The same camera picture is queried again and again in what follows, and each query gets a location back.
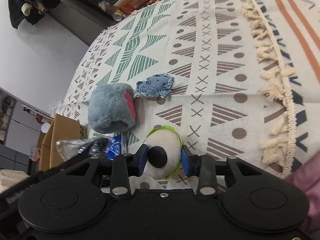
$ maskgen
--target metal bolt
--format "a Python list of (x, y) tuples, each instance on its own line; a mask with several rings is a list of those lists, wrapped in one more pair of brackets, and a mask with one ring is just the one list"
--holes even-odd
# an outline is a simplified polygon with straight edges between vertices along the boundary
[(202, 187), (200, 193), (203, 195), (212, 195), (216, 193), (216, 190), (213, 187)]
[(160, 197), (169, 197), (169, 194), (168, 193), (160, 193)]
[(115, 187), (112, 189), (112, 193), (115, 195), (123, 195), (128, 192), (128, 189), (126, 187)]

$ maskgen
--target blue package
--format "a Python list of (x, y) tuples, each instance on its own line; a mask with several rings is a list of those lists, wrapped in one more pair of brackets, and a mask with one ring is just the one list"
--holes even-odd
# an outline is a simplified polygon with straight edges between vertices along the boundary
[(108, 159), (113, 160), (116, 155), (127, 153), (126, 137), (123, 135), (116, 135), (109, 138), (106, 149), (103, 151)]

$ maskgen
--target orange basket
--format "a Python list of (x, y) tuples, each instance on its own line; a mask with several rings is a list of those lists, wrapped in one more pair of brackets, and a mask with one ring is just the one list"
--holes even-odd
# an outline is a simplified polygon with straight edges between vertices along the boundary
[(139, 10), (145, 6), (146, 2), (150, 0), (129, 0), (123, 5), (119, 6), (119, 10), (122, 11), (124, 14), (129, 15), (134, 10)]

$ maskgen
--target orange object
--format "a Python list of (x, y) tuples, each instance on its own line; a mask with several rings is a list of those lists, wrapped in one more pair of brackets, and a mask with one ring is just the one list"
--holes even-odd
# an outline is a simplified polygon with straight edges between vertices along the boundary
[(129, 15), (134, 10), (139, 10), (145, 6), (146, 2), (150, 0), (129, 0), (123, 5), (119, 6), (119, 10), (122, 11), (124, 14)]

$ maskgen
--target cardboard box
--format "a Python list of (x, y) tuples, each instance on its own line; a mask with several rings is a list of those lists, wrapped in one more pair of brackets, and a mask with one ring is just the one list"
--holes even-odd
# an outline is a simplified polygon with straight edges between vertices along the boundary
[(57, 114), (41, 145), (40, 170), (46, 171), (63, 163), (56, 150), (59, 140), (86, 138), (86, 128), (76, 120)]

